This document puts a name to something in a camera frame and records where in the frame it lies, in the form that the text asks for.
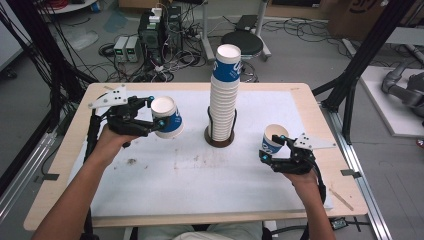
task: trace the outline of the person's left arm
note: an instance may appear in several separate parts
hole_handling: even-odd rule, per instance
[[[118,135],[106,125],[92,154],[43,219],[32,239],[79,239],[103,172],[121,146],[135,138]]]

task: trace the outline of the blue and white paper cup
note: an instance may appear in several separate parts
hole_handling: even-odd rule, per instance
[[[216,50],[211,81],[223,87],[237,86],[240,82],[241,51],[232,44],[223,44]]]
[[[272,141],[272,135],[284,135],[289,137],[287,130],[278,124],[271,124],[265,128],[264,137],[262,138],[262,149],[269,154],[274,154],[280,151],[282,145]]]
[[[160,117],[170,117],[169,124],[160,131],[155,131],[160,138],[174,138],[184,129],[183,119],[178,111],[177,105],[170,97],[158,97],[153,100],[152,105],[153,119]]]

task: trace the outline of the white perforated bracket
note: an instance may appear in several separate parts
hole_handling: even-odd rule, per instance
[[[97,109],[101,107],[111,107],[124,105],[127,103],[127,87],[122,85],[114,90],[107,92],[96,101],[89,103],[90,109]]]
[[[302,133],[300,137],[294,142],[294,146],[303,149],[320,149],[320,148],[333,148],[336,147],[336,143],[323,140],[317,137],[311,137]]]

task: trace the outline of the gray robotic arm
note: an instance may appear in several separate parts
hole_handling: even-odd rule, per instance
[[[408,63],[404,62],[396,69],[389,72],[383,79],[381,90],[384,93],[399,98],[402,100],[402,103],[410,107],[416,115],[424,117],[424,72],[412,75],[409,78],[406,89],[397,85],[407,65]]]

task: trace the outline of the white mat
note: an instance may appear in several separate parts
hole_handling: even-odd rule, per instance
[[[362,83],[392,136],[424,137],[424,127],[421,125],[424,119],[403,105],[399,98],[381,91],[384,77],[392,70],[393,68],[369,66],[362,74]],[[423,70],[406,69],[398,85],[406,88],[409,77],[421,72]]]
[[[209,91],[129,92],[131,95],[171,96],[185,129],[172,140],[152,133],[121,150],[104,173],[92,204],[93,216],[304,209],[290,181],[261,163],[258,156],[268,124],[285,126],[291,137],[304,132],[290,92],[239,92],[235,140],[226,148],[214,148],[203,137]],[[150,109],[144,108],[139,118],[151,119]],[[71,177],[81,167],[85,146]],[[279,156],[288,156],[288,149],[283,149]],[[136,161],[130,164],[129,159]],[[327,199],[325,207],[330,209],[333,204]]]

